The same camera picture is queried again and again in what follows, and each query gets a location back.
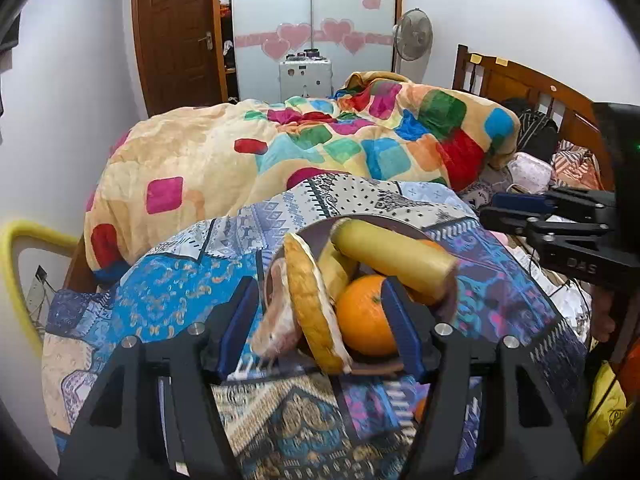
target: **yellow handle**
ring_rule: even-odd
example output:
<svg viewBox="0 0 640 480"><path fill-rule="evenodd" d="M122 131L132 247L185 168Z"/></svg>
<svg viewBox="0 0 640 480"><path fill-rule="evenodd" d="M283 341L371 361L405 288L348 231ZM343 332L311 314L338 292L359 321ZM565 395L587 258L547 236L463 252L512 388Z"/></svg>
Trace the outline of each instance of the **yellow handle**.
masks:
<svg viewBox="0 0 640 480"><path fill-rule="evenodd" d="M63 235L53 229L36 224L28 220L16 220L9 222L4 226L0 233L0 271L6 283L6 289L9 293L9 300L14 308L15 317L17 317L23 332L37 355L42 352L42 341L38 336L36 327L34 327L29 317L27 304L22 293L22 287L18 281L14 269L13 247L14 240L18 236L28 236L41 240L57 247L73 251L78 244L78 239L73 236Z"/></svg>

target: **wooden bed frame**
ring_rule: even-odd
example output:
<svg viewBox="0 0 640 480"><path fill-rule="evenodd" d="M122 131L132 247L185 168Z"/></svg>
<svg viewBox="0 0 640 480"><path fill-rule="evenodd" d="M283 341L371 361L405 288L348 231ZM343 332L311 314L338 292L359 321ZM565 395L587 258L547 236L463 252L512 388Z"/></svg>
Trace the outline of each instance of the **wooden bed frame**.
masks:
<svg viewBox="0 0 640 480"><path fill-rule="evenodd" d="M465 89L466 74L469 70L469 85ZM482 83L477 85L476 80L479 78L482 78ZM472 90L477 86L480 87L478 95L481 97L496 102L509 97L522 97L534 109L538 106L540 97L546 94L551 98L547 110L550 117L553 104L561 102L565 108L559 129L560 139L567 139L589 148L598 158L602 184L606 189L613 190L609 153L595 126L591 100L561 82L526 66L499 57L470 53L465 45L460 44L452 88L473 93ZM84 236L80 238L74 251L63 286L76 292L95 292L97 289L98 283L86 262Z"/></svg>

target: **patterned comforter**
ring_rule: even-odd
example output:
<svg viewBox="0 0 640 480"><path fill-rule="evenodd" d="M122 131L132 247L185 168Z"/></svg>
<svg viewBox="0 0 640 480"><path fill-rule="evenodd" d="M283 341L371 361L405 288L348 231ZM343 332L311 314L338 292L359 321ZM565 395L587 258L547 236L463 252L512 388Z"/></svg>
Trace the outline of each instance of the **patterned comforter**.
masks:
<svg viewBox="0 0 640 480"><path fill-rule="evenodd" d="M87 204L86 260L113 283L150 248L322 173L462 190L503 165L519 122L475 95L355 73L334 99L179 108L137 124Z"/></svg>

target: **pink heart sticker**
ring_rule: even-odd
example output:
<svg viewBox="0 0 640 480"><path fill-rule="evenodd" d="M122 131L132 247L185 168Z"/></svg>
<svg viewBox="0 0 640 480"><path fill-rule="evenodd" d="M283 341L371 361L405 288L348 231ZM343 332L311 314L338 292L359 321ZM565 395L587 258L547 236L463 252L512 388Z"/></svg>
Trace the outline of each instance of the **pink heart sticker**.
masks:
<svg viewBox="0 0 640 480"><path fill-rule="evenodd" d="M380 8L380 1L381 0L363 0L362 1L362 6L365 9L371 9L371 10L379 9Z"/></svg>
<svg viewBox="0 0 640 480"><path fill-rule="evenodd" d="M364 34L361 32L352 32L347 34L342 40L344 47L353 55L364 46Z"/></svg>
<svg viewBox="0 0 640 480"><path fill-rule="evenodd" d="M364 38L364 42L367 44L376 44L380 40L382 34L376 34L375 32L368 32Z"/></svg>
<svg viewBox="0 0 640 480"><path fill-rule="evenodd" d="M349 20L340 20L338 23L333 18L327 18L322 21L322 30L324 30L327 40L336 44L339 44L342 38L351 32L352 28L353 24Z"/></svg>
<svg viewBox="0 0 640 480"><path fill-rule="evenodd" d="M311 25L308 23L299 23L297 25L281 23L278 27L278 35L283 40L289 41L293 50L297 50L311 37Z"/></svg>
<svg viewBox="0 0 640 480"><path fill-rule="evenodd" d="M283 40L282 38L277 38L276 40L267 38L262 42L262 51L276 61L284 56L290 47L289 41Z"/></svg>

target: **orange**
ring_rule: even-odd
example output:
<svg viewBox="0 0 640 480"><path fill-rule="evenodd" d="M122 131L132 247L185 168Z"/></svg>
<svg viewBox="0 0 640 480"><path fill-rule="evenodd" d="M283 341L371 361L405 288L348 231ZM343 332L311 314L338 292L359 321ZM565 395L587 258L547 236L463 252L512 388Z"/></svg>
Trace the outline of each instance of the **orange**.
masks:
<svg viewBox="0 0 640 480"><path fill-rule="evenodd" d="M382 309L380 289L385 276L372 274L351 282L338 298L335 313L344 343L367 356L398 351Z"/></svg>
<svg viewBox="0 0 640 480"><path fill-rule="evenodd" d="M424 416L424 409L427 407L427 397L424 399L420 399L418 404L415 405L414 417L418 422L422 422L422 417Z"/></svg>

